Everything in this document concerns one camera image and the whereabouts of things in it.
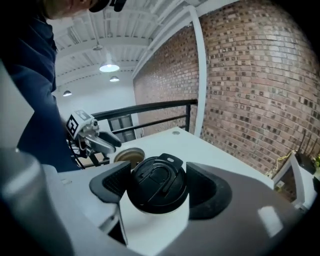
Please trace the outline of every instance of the person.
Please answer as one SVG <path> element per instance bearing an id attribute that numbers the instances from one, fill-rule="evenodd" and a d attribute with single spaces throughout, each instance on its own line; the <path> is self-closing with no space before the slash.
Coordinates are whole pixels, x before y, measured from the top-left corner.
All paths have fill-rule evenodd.
<path id="1" fill-rule="evenodd" d="M 15 27 L 4 25 L 1 59 L 7 72 L 34 114 L 19 140 L 18 148 L 35 156 L 41 164 L 58 172 L 78 170 L 66 142 L 52 92 L 56 89 L 57 48 L 47 19 L 71 17 L 89 9 L 98 12 L 109 0 L 21 0 L 9 1 L 3 10 L 15 10 Z"/>

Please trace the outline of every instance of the window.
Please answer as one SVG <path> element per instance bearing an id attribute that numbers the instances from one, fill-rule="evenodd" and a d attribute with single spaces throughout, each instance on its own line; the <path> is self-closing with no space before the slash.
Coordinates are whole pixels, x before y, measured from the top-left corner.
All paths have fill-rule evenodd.
<path id="1" fill-rule="evenodd" d="M 123 128 L 128 128 L 128 127 L 134 126 L 132 123 L 132 118 L 131 118 L 130 114 L 124 115 L 121 117 L 108 119 L 108 123 L 109 123 L 111 131 L 116 131 L 116 130 L 120 130 Z M 136 135 L 135 135 L 134 130 L 129 130 L 126 132 L 118 133 L 118 134 L 116 134 L 116 136 L 119 138 L 119 140 L 122 143 L 133 141 L 136 139 Z"/>

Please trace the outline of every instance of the red brick wall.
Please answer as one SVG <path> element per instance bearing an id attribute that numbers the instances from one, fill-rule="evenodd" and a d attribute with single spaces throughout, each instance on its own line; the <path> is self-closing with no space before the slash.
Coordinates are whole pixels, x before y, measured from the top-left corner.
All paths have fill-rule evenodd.
<path id="1" fill-rule="evenodd" d="M 293 19 L 269 1 L 247 0 L 204 15 L 200 22 L 208 71 L 202 139 L 263 173 L 298 148 L 304 130 L 312 135 L 313 146 L 320 135 L 320 66 Z M 198 77 L 194 30 L 186 27 L 136 76 L 136 102 L 197 98 Z M 141 114 L 139 120 L 181 111 L 159 110 Z M 192 112 L 194 128 L 196 109 Z M 318 143 L 314 153 L 319 150 Z"/>

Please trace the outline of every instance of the cap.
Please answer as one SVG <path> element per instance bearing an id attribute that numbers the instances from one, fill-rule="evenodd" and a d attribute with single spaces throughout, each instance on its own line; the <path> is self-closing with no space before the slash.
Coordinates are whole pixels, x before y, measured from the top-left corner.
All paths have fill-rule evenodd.
<path id="1" fill-rule="evenodd" d="M 140 211 L 166 214 L 179 208 L 188 196 L 183 161 L 170 155 L 150 157 L 131 173 L 127 195 Z"/>
<path id="2" fill-rule="evenodd" d="M 125 6 L 127 0 L 113 0 L 110 3 L 110 6 L 114 7 L 115 12 L 121 12 L 123 7 Z M 100 12 L 102 9 L 104 9 L 109 4 L 109 0 L 98 0 L 98 2 L 89 9 L 92 13 Z"/>
<path id="3" fill-rule="evenodd" d="M 92 13 L 100 12 L 102 9 L 104 9 L 109 4 L 109 0 L 98 0 L 98 2 L 89 9 Z"/>

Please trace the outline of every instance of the pendant light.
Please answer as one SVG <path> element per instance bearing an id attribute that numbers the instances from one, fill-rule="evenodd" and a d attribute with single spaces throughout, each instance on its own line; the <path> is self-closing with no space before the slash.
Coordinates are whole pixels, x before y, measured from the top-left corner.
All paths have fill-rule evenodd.
<path id="1" fill-rule="evenodd" d="M 120 79 L 117 76 L 113 76 L 110 79 L 110 82 L 118 82 L 118 81 L 120 81 Z"/>
<path id="2" fill-rule="evenodd" d="M 106 61 L 102 63 L 99 70 L 101 72 L 115 72 L 118 71 L 120 67 L 116 64 L 116 62 L 112 59 L 111 54 L 109 52 L 106 53 Z"/>
<path id="3" fill-rule="evenodd" d="M 64 93 L 63 93 L 63 97 L 68 97 L 68 96 L 71 96 L 72 95 L 72 93 L 71 93 L 71 91 L 69 91 L 69 90 L 66 90 Z"/>

